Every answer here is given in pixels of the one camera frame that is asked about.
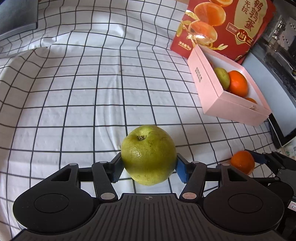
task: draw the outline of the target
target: open pink box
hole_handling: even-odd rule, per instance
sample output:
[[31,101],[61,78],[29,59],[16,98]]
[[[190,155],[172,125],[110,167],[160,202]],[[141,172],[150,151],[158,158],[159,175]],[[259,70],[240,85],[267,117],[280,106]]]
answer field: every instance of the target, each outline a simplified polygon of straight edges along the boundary
[[[249,85],[249,93],[246,97],[253,98],[257,104],[224,91],[208,60],[214,67],[224,68],[227,72],[237,70],[242,73]],[[188,66],[206,115],[250,126],[260,125],[270,115],[271,110],[258,86],[246,69],[238,63],[204,46],[197,45],[188,58]]]

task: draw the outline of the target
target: white tablecloth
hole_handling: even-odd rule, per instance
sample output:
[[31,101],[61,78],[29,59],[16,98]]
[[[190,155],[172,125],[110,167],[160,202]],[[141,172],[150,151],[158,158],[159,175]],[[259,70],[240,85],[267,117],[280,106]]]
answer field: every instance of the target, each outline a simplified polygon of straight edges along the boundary
[[[14,200],[68,163],[111,161],[124,137],[155,124],[188,161],[210,167],[239,150],[275,150],[267,124],[203,114],[186,60],[169,50],[186,5],[173,0],[43,0],[38,29],[0,41],[0,240],[19,231]],[[270,176],[265,166],[251,176]],[[216,188],[207,182],[204,195]],[[123,192],[180,194],[169,180],[146,187],[126,171]],[[82,188],[94,194],[90,183]]]

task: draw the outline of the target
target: orange fruit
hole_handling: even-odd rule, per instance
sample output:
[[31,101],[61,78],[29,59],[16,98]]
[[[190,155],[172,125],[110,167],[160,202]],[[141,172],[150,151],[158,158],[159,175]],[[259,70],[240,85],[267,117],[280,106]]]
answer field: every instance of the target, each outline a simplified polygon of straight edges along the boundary
[[228,88],[228,91],[244,98],[249,92],[248,82],[246,78],[236,70],[228,72],[228,75],[230,78],[230,86]]
[[233,0],[210,0],[212,3],[216,3],[221,7],[227,7],[232,4]]
[[196,40],[201,44],[210,44],[217,40],[218,35],[216,30],[209,24],[203,21],[193,21],[188,26],[189,32],[195,36]]
[[255,168],[254,158],[246,150],[235,153],[230,160],[230,164],[247,175],[250,175]]
[[201,21],[211,26],[220,26],[226,19],[224,9],[212,2],[203,2],[196,5],[194,13]]
[[257,102],[256,102],[254,99],[250,98],[250,97],[247,97],[247,98],[245,98],[245,99],[248,100],[248,101],[251,101],[251,102],[253,102],[253,103],[255,103],[255,104],[257,104]]

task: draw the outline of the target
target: ribbed black surface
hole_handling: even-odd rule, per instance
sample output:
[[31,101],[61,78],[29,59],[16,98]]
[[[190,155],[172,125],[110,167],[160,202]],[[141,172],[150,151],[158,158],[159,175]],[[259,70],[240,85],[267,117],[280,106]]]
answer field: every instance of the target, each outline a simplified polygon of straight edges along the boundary
[[14,239],[99,240],[284,241],[274,231],[244,236],[221,230],[203,216],[196,204],[181,202],[174,194],[124,194],[117,202],[102,204],[88,223],[74,231],[53,236],[23,231]]

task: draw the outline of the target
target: food packaging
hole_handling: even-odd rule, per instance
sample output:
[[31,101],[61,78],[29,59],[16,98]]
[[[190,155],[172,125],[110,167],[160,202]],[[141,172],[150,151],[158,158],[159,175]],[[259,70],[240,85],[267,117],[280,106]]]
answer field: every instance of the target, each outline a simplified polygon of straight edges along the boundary
[[[246,97],[254,99],[257,104],[223,90],[211,64],[227,72],[237,70],[243,74],[249,87]],[[271,110],[252,77],[244,67],[233,60],[197,45],[188,58],[188,66],[206,115],[250,126],[260,125],[270,115]]]
[[199,44],[237,61],[263,33],[275,10],[270,0],[190,0],[171,50],[188,58]]

